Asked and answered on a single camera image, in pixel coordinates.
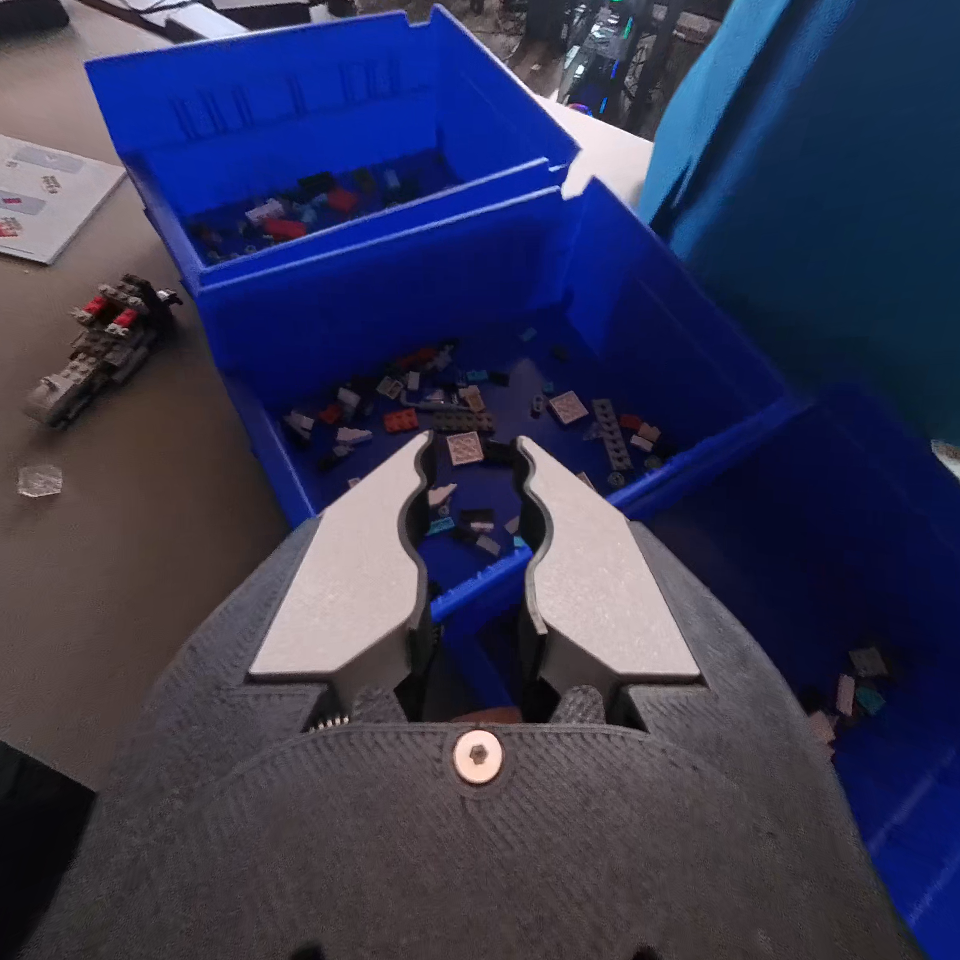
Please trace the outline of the grey toy brick car model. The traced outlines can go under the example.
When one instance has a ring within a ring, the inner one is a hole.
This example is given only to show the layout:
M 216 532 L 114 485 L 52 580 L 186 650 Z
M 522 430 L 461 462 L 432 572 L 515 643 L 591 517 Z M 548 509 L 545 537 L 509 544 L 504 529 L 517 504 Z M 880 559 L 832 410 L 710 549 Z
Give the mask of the grey toy brick car model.
M 172 289 L 126 273 L 101 284 L 83 306 L 72 310 L 79 327 L 62 369 L 39 379 L 28 392 L 24 414 L 35 423 L 65 429 L 92 404 L 128 383 L 157 350 L 178 332 L 176 307 L 184 301 Z

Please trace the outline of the toy brick instruction booklet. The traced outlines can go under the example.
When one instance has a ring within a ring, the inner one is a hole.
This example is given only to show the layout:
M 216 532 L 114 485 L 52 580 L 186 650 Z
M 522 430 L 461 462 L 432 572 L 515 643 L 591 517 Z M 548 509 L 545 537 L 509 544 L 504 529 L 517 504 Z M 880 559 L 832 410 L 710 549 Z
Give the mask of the toy brick instruction booklet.
M 120 166 L 1 136 L 1 254 L 52 265 L 126 178 Z

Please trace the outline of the blue plastic bin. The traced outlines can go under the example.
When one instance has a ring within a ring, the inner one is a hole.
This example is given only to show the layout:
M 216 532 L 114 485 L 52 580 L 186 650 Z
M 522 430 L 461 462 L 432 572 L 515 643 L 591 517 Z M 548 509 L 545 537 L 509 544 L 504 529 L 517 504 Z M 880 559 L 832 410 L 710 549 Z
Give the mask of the blue plastic bin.
M 580 147 L 450 13 L 395 10 L 109 56 L 85 66 L 115 152 L 180 280 L 207 289 L 279 268 L 280 247 L 212 264 L 186 228 L 300 179 L 437 150 L 453 208 L 559 186 Z
M 651 520 L 795 691 L 824 706 L 874 649 L 882 705 L 833 765 L 929 958 L 959 957 L 958 481 L 886 410 L 838 390 Z
M 394 690 L 365 687 L 341 705 L 318 680 L 253 681 L 249 667 L 306 551 L 323 512 L 313 513 L 303 482 L 272 414 L 354 376 L 374 377 L 425 346 L 501 325 L 548 328 L 566 321 L 619 383 L 616 398 L 637 403 L 675 453 L 661 467 L 601 497 L 630 522 L 683 637 L 702 670 L 702 686 L 651 688 L 655 702 L 672 690 L 684 698 L 712 690 L 767 713 L 799 707 L 762 648 L 657 538 L 622 507 L 682 497 L 697 469 L 723 471 L 737 452 L 786 412 L 786 387 L 732 320 L 691 282 L 679 261 L 603 184 L 580 198 L 558 188 L 397 231 L 355 246 L 300 258 L 223 284 L 200 306 L 211 353 L 234 397 L 270 484 L 294 523 L 301 546 L 263 626 L 255 627 L 244 682 L 279 691 L 320 686 L 327 699 L 357 721 L 386 699 L 388 722 L 420 721 L 438 635 L 425 676 Z M 447 638 L 466 656 L 467 681 L 478 695 L 510 696 L 482 645 L 467 639 L 500 617 L 499 594 L 522 615 L 523 572 L 532 552 L 522 547 L 472 575 L 442 585 L 428 568 L 431 620 L 459 630 Z

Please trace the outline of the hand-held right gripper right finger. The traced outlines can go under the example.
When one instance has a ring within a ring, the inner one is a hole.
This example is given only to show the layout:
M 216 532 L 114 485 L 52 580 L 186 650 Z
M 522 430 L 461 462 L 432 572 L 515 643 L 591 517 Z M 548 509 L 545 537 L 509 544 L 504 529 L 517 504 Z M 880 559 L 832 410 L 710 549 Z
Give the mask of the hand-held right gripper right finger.
M 512 446 L 518 530 L 532 552 L 518 625 L 523 719 L 548 721 L 576 688 L 599 695 L 602 721 L 625 689 L 701 688 L 625 514 L 532 438 Z

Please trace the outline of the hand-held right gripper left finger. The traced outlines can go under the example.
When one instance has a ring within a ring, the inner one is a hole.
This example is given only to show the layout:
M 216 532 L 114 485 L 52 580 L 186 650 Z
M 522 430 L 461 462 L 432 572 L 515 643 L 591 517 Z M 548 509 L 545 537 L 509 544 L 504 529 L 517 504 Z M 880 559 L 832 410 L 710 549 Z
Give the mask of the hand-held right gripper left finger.
M 247 670 L 254 682 L 330 686 L 341 706 L 367 687 L 426 676 L 434 651 L 419 546 L 436 479 L 424 431 L 322 513 Z

